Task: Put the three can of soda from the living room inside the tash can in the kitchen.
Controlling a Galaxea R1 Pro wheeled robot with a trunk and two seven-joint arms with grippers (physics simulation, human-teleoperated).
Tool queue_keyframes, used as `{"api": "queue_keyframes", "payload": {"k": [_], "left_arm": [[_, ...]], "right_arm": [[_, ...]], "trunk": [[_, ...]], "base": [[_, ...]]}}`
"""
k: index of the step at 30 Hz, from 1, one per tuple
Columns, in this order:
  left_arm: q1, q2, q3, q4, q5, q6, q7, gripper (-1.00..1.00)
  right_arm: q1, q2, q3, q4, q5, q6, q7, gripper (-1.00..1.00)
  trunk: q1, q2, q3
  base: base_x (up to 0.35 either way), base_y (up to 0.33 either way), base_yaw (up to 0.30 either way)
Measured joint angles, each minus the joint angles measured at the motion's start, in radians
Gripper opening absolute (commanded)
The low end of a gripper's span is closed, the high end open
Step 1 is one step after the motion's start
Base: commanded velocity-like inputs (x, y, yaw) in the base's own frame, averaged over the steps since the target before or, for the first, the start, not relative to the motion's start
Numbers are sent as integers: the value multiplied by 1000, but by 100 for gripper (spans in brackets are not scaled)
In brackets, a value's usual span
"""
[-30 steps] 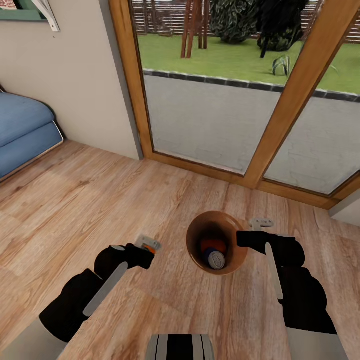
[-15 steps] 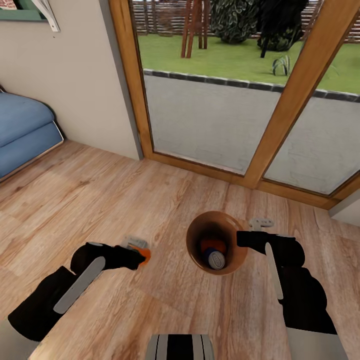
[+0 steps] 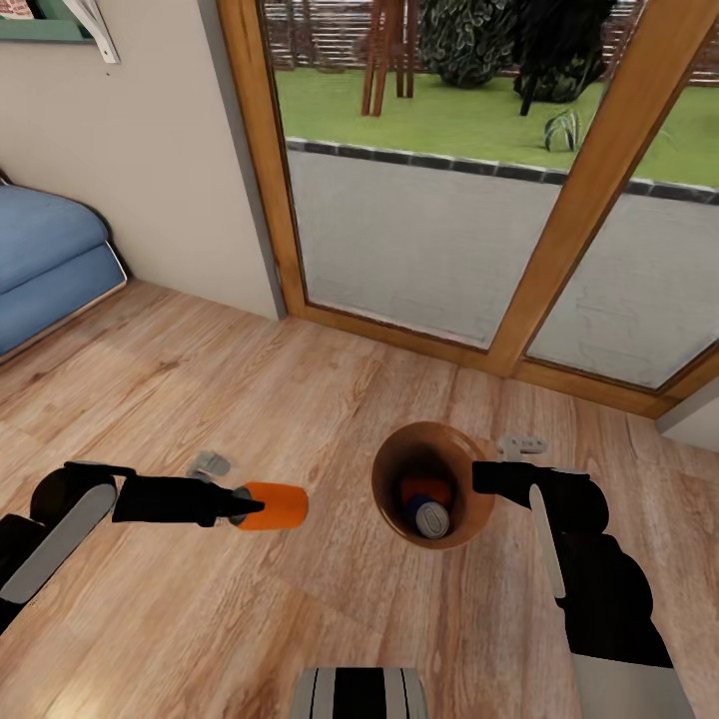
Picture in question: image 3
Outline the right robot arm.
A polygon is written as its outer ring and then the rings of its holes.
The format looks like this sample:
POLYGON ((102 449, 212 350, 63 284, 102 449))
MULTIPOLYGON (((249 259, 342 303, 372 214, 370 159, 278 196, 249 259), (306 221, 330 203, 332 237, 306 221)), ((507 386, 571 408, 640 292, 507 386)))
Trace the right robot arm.
POLYGON ((473 489, 530 508, 555 601, 565 612, 583 719, 697 719, 651 621, 639 564, 603 533, 609 507, 590 474, 522 462, 540 436, 501 435, 496 461, 473 462, 473 489))

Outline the can of soda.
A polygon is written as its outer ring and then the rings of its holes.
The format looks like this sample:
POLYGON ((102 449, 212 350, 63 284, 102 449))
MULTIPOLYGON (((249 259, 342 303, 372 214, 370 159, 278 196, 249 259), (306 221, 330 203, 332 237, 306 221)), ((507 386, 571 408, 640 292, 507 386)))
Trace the can of soda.
POLYGON ((407 519, 425 537, 438 538, 447 533, 449 518, 443 504, 429 494, 413 494, 406 503, 407 519))
POLYGON ((451 487, 440 477, 400 477, 395 484, 395 507, 405 509, 408 499, 419 492, 439 500, 447 509, 451 507, 451 487))
POLYGON ((249 482, 239 486, 232 497, 263 502, 256 513, 230 516, 228 522, 239 530, 295 529, 310 510, 308 492, 301 486, 249 482))

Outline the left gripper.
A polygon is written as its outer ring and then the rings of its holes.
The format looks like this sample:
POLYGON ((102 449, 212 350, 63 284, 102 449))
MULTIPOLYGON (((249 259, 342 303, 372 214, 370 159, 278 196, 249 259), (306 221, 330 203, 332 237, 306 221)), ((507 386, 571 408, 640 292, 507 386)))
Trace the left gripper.
POLYGON ((231 490, 188 478, 160 477, 157 499, 147 523, 185 522, 212 528, 216 517, 256 513, 263 502, 232 497, 231 490))

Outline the trash can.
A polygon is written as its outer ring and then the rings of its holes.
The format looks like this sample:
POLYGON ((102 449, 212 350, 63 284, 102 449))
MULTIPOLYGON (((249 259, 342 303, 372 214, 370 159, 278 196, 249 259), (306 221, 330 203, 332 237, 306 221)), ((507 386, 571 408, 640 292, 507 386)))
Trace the trash can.
POLYGON ((370 473, 372 496, 384 522, 406 542, 425 550, 452 550, 480 536, 490 522, 495 493, 473 489, 474 459, 450 438, 455 434, 488 461, 483 450, 461 430, 443 422, 424 420, 396 429, 375 454, 370 473), (421 535, 407 519, 405 509, 395 507, 395 484, 400 477, 440 477, 451 487, 449 527, 443 537, 421 535))

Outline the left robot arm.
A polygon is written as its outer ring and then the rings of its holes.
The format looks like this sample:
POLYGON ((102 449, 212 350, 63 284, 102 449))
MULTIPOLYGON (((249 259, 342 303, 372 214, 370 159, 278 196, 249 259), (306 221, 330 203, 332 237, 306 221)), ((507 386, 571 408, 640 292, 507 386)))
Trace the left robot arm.
POLYGON ((185 478, 138 476, 132 468, 92 461, 64 466, 36 485, 29 519, 8 513, 0 520, 0 635, 113 507, 113 523, 212 528, 217 516, 228 520, 265 505, 210 484, 207 473, 223 476, 230 465, 209 450, 189 464, 185 478), (114 474, 125 476, 119 496, 114 474))

